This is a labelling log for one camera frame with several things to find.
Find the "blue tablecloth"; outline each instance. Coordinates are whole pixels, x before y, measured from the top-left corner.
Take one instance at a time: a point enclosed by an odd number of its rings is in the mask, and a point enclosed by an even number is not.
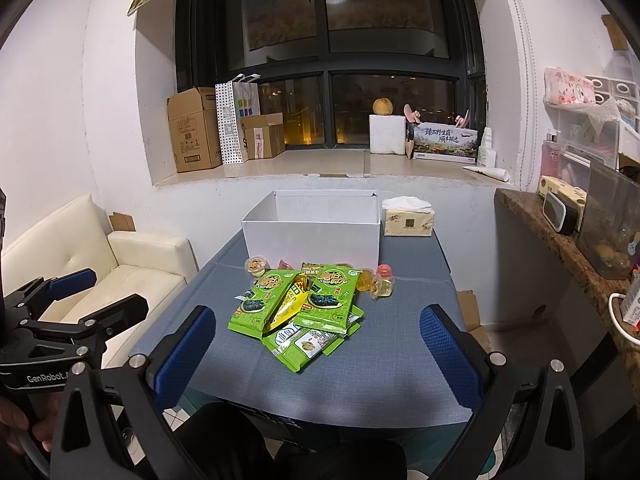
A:
[[[131,355],[149,354],[203,304],[218,328],[190,387],[279,416],[357,428],[427,428],[466,422],[470,410],[454,398],[420,338],[420,311],[439,303],[458,327],[464,322],[438,239],[381,237],[380,262],[396,282],[389,298],[356,298],[362,327],[330,356],[290,372],[257,339],[228,330],[238,300],[252,286],[239,232],[189,283],[139,339]]]

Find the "pink floral box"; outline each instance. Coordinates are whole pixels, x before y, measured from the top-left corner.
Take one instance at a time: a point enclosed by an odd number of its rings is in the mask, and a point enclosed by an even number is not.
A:
[[[562,68],[545,68],[545,101],[553,105],[595,104],[593,83]]]

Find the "green snack package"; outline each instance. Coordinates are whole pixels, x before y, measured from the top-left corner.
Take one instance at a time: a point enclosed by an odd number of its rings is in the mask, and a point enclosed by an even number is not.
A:
[[[269,270],[251,291],[238,296],[242,303],[231,316],[229,330],[261,339],[265,325],[298,274],[295,270]]]
[[[314,279],[318,275],[318,269],[322,267],[321,264],[302,264],[300,274],[304,274],[308,278],[309,286],[312,285]]]
[[[363,316],[357,306],[349,315],[348,335],[360,328],[357,323]],[[313,330],[301,327],[290,322],[280,330],[263,338],[263,344],[292,372],[299,372],[309,361],[321,351],[329,355],[344,342],[346,336],[340,336],[331,332]]]
[[[297,325],[345,335],[360,270],[323,265],[306,303],[294,318]]]
[[[351,312],[349,313],[348,326],[346,335],[340,335],[338,338],[333,341],[329,346],[322,349],[322,353],[324,355],[329,355],[333,352],[338,346],[344,343],[344,340],[349,337],[354,332],[360,328],[360,323],[357,323],[364,316],[364,312],[361,311],[357,306],[351,305]]]

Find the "white box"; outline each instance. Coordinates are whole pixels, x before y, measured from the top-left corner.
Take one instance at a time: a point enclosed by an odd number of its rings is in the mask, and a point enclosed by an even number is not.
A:
[[[620,314],[625,323],[636,328],[640,326],[640,278],[635,278],[631,283],[625,299],[620,304]]]
[[[369,151],[404,155],[406,118],[404,115],[369,116]]]
[[[380,206],[372,190],[304,189],[268,194],[242,219],[249,256],[272,268],[284,260],[294,269],[348,263],[376,269]]]

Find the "yellow snack package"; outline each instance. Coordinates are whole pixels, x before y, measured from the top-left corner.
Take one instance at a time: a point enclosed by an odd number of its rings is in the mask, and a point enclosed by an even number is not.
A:
[[[299,313],[308,294],[306,290],[306,276],[300,274],[285,292],[280,306],[264,327],[263,333],[267,334],[271,332]]]

